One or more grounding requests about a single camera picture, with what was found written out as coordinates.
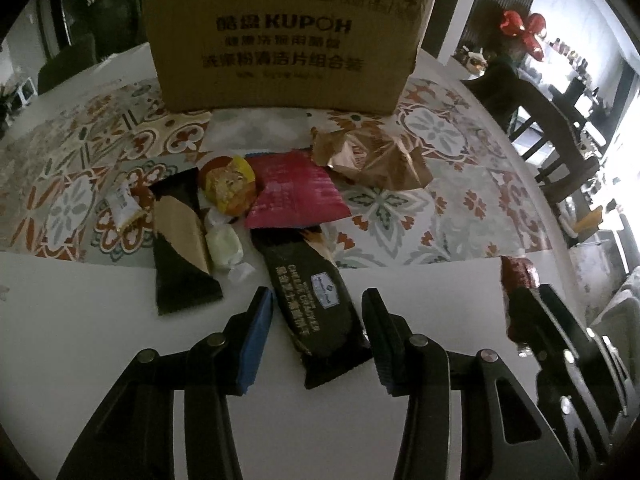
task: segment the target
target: brown plastic package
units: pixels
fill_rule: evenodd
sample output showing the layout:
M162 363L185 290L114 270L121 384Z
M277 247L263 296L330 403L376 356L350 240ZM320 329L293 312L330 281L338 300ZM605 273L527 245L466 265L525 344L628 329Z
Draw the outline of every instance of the brown plastic package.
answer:
M422 139L400 128L392 133L367 127L337 132L313 128L311 133L314 162L363 186L404 191L433 180L422 158Z

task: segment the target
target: table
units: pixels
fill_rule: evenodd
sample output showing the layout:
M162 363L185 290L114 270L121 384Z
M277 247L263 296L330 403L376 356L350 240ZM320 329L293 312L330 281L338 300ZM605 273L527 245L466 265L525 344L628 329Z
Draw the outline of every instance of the table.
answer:
M390 311L405 316L445 348L471 354L494 348L535 398L538 365L534 358L518 357L506 337L499 259L487 256L527 251L542 282L552 283L579 313L568 253L550 209L506 136L428 54L418 56L398 113L391 118L326 110L169 116L149 80L148 47L108 61L98 72L89 69L51 95L39 96L8 133L18 146L33 150L31 154L62 158L50 165L48 158L42 166L30 165L29 157L14 159L12 176L25 181L20 192L5 191L8 179L2 179L9 172L7 165L0 165L2 214L16 221L14 232L0 240L6 244L0 252L0 285L9 288L6 301L0 302L0 420L42 480L55 478L89 416L138 350L153 347L165 354L190 348L244 310L256 286L268 284L260 256L239 228L246 258L257 272L241 286L218 276L223 301L159 317L146 224L131 235L128 246L120 244L121 251L117 244L110 249L114 240L104 221L104 193L120 173L126 172L130 182L146 182L203 164L213 150L260 148L260 138L254 137L251 145L231 142L247 139L242 133L254 132L256 124L263 131L279 132L267 139L272 149L301 147L306 142L300 137L301 124L335 128L369 121L383 128L397 121L421 132L434 174L426 190L341 190L354 215L324 226L324 231L343 279L357 308L362 291L377 286ZM130 86L118 90L123 84ZM107 92L108 100L103 96ZM89 100L89 105L54 117L63 94ZM42 120L52 122L29 133ZM84 136L83 121L91 125ZM170 121L175 123L166 126ZM130 130L114 134L124 128ZM68 136L71 130L77 137ZM156 130L158 137L151 139ZM3 141L4 157L6 145ZM54 152L55 146L64 154ZM101 150L104 154L94 158ZM140 159L140 153L150 156ZM100 166L92 166L96 160ZM54 167L62 172L51 173ZM448 186L449 181L455 186ZM18 214L9 209L12 204L17 204ZM103 229L99 236L96 228ZM438 264L423 265L428 262ZM391 478L406 399L386 395L372 362L304 390L303 369L287 339L282 318L274 316L255 385L247 396L229 399L244 476ZM179 479L186 478L181 401L177 396L174 417ZM453 413L454 476L460 460L455 401Z

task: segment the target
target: cardboard box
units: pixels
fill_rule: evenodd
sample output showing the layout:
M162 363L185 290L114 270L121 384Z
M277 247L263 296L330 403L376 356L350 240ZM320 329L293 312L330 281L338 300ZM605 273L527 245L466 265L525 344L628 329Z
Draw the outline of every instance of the cardboard box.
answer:
M174 111L283 106L391 114L434 0L143 0Z

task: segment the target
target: patterned tablecloth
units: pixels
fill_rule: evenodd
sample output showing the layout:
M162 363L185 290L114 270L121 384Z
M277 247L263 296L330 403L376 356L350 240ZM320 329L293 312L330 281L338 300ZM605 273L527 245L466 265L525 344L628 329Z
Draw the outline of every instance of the patterned tablecloth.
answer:
M410 78L389 117L300 108L169 113L146 80L61 113L0 155L0 250L152 267L152 215L122 236L105 196L121 176L147 210L148 186L227 150L286 151L329 131L399 124L424 140L425 188L338 186L351 218L323 226L344 267L428 264L550 248L523 183L454 91Z

